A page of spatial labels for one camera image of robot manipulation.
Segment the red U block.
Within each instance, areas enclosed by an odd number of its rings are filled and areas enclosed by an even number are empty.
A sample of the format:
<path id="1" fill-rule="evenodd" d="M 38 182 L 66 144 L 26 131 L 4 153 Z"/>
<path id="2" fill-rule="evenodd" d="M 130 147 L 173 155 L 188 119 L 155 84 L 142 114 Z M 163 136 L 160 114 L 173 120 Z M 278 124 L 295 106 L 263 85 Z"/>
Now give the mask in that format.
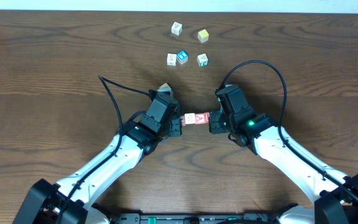
<path id="1" fill-rule="evenodd" d="M 181 120 L 181 125 L 182 126 L 185 126 L 186 123 L 185 123 L 185 117 L 184 116 L 180 116 L 180 120 Z"/>

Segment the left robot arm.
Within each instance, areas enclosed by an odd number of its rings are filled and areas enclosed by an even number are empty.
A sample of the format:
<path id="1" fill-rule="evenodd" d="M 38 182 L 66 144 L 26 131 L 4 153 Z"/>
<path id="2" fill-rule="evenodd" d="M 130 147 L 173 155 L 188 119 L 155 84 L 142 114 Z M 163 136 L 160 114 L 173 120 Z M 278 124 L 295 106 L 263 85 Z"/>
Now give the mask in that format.
<path id="1" fill-rule="evenodd" d="M 93 204 L 122 174 L 154 152 L 166 137 L 181 134 L 180 105 L 154 100 L 138 122 L 122 123 L 108 146 L 72 175 L 28 191 L 14 223 L 110 223 Z"/>

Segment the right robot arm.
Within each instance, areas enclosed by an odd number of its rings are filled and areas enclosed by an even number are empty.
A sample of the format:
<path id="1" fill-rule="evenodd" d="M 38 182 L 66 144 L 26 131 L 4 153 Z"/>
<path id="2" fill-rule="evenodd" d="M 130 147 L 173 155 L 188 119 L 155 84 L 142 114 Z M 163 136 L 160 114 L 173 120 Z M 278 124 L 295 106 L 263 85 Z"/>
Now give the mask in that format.
<path id="1" fill-rule="evenodd" d="M 209 114 L 213 134 L 228 133 L 229 140 L 248 147 L 255 155 L 280 169 L 313 203 L 285 209 L 279 223 L 358 223 L 358 174 L 349 177 L 318 159 L 297 143 L 267 114 L 252 108 L 217 110 Z"/>

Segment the red A block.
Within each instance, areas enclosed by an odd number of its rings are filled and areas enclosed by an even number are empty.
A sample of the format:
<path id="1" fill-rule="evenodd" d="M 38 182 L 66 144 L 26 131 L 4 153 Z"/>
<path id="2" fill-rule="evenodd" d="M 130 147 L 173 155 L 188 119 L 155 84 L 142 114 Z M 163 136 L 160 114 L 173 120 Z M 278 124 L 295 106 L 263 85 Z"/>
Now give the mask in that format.
<path id="1" fill-rule="evenodd" d="M 195 124 L 205 124 L 207 122 L 208 120 L 205 113 L 195 114 Z"/>

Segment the white block yellow side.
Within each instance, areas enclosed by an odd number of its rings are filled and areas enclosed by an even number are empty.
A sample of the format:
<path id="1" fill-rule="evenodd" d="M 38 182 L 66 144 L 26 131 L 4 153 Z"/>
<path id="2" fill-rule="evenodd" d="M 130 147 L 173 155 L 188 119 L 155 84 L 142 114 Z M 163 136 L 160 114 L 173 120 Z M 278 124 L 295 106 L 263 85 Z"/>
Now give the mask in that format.
<path id="1" fill-rule="evenodd" d="M 189 125 L 189 124 L 195 124 L 196 123 L 196 117 L 194 113 L 186 113 L 184 115 L 185 117 L 185 124 Z"/>

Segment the red M block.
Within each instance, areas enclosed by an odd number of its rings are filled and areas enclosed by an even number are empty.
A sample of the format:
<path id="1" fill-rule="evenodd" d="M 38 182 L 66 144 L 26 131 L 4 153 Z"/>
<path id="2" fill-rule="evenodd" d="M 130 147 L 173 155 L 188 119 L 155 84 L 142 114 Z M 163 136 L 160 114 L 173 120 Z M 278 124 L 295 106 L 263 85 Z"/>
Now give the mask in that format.
<path id="1" fill-rule="evenodd" d="M 205 112 L 204 116 L 205 116 L 206 123 L 208 123 L 209 122 L 209 117 L 210 117 L 210 112 Z"/>

